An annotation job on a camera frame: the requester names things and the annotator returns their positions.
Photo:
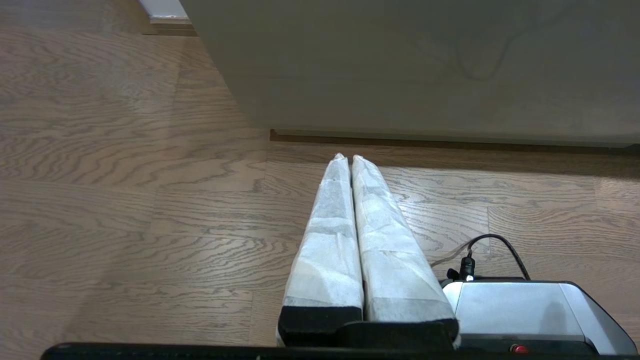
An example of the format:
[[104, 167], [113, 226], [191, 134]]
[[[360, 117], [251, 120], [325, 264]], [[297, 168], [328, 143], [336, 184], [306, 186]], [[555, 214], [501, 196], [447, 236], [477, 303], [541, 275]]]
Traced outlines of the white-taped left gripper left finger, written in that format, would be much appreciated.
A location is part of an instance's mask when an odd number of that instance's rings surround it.
[[318, 185], [292, 262], [276, 327], [280, 347], [331, 346], [364, 319], [361, 256], [348, 158], [337, 153]]

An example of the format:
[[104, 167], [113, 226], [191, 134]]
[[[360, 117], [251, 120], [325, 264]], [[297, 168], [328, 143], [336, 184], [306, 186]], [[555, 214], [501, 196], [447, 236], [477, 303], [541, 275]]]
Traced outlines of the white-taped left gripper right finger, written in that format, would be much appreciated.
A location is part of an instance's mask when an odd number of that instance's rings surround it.
[[461, 344], [455, 311], [379, 168], [361, 155], [351, 167], [365, 317], [371, 322], [442, 321]]

